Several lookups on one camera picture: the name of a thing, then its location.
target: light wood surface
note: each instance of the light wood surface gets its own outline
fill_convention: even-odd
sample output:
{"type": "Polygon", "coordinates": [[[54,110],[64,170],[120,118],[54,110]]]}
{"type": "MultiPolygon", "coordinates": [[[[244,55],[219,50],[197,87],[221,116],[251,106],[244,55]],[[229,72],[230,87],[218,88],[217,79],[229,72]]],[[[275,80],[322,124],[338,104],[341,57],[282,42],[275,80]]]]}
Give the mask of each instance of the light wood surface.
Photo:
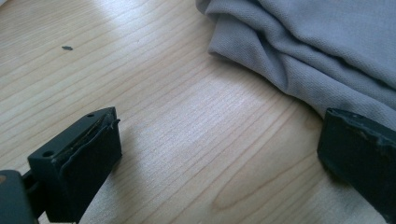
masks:
{"type": "Polygon", "coordinates": [[[0,169],[114,105],[123,158],[81,223],[385,223],[324,172],[320,117],[208,55],[213,29],[192,0],[8,0],[0,169]]]}

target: wooden table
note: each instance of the wooden table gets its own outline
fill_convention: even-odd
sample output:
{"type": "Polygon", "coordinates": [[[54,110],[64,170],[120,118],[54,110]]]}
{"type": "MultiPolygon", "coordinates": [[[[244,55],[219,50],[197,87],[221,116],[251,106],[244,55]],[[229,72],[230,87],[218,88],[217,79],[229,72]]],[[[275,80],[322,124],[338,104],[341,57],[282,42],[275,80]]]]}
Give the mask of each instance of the wooden table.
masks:
{"type": "Polygon", "coordinates": [[[208,55],[213,29],[191,0],[8,0],[0,169],[114,105],[123,158],[81,223],[385,223],[324,172],[316,112],[208,55]]]}

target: gray cloth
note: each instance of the gray cloth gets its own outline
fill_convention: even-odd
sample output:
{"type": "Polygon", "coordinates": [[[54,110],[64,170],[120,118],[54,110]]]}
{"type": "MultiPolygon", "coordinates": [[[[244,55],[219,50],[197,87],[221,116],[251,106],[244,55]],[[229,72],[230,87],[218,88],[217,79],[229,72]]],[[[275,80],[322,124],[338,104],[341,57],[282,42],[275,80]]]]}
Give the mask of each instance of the gray cloth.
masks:
{"type": "Polygon", "coordinates": [[[396,1],[197,0],[216,23],[209,52],[312,105],[396,130],[396,1]]]}

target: black plastic part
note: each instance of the black plastic part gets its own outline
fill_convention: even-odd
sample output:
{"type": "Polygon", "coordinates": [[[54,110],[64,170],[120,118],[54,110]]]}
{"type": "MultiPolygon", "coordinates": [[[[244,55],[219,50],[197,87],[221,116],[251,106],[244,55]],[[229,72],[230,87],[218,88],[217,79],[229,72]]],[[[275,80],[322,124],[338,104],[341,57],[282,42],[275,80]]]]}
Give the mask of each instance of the black plastic part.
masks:
{"type": "Polygon", "coordinates": [[[21,174],[0,171],[0,222],[2,224],[38,223],[30,206],[21,174]]]}
{"type": "Polygon", "coordinates": [[[95,111],[28,157],[51,222],[79,222],[121,157],[114,107],[95,111]]]}
{"type": "Polygon", "coordinates": [[[328,109],[318,157],[389,223],[396,223],[396,132],[361,115],[328,109]]]}
{"type": "Polygon", "coordinates": [[[27,197],[29,199],[33,215],[39,218],[45,212],[45,192],[43,185],[35,180],[32,171],[23,175],[23,184],[26,189],[27,197]]]}

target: fabric fold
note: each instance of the fabric fold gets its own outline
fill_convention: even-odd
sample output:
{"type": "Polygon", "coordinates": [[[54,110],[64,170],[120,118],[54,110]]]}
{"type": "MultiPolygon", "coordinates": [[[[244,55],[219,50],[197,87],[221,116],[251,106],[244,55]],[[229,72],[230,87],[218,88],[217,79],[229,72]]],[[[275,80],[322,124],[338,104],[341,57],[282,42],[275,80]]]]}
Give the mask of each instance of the fabric fold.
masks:
{"type": "Polygon", "coordinates": [[[396,130],[396,2],[201,0],[196,6],[216,23],[210,53],[265,76],[321,116],[336,107],[396,130]],[[382,14],[374,17],[369,5],[382,14]]]}

